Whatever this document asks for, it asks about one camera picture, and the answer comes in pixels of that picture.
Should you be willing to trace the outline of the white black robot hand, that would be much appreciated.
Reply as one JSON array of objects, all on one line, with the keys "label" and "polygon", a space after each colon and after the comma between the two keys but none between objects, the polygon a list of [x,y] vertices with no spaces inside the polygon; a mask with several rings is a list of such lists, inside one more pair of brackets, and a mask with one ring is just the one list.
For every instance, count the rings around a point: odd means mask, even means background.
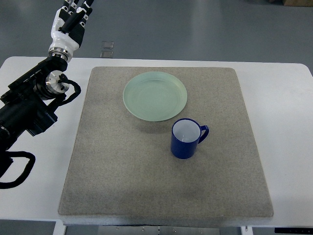
[{"label": "white black robot hand", "polygon": [[49,55],[59,56],[70,62],[74,51],[80,48],[85,34],[86,22],[92,13],[92,0],[65,0],[57,10],[51,28],[52,43]]}]

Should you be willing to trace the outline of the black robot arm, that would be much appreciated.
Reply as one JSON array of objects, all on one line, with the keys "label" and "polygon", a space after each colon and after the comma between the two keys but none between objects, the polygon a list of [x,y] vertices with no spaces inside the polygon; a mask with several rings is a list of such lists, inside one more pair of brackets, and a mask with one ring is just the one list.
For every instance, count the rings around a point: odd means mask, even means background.
[{"label": "black robot arm", "polygon": [[0,99],[0,174],[4,175],[14,158],[26,158],[23,172],[12,182],[1,183],[1,189],[15,188],[29,176],[36,157],[29,152],[10,152],[9,148],[27,131],[35,136],[57,121],[58,107],[72,102],[80,93],[80,86],[69,80],[64,72],[67,58],[55,52],[11,83]]}]

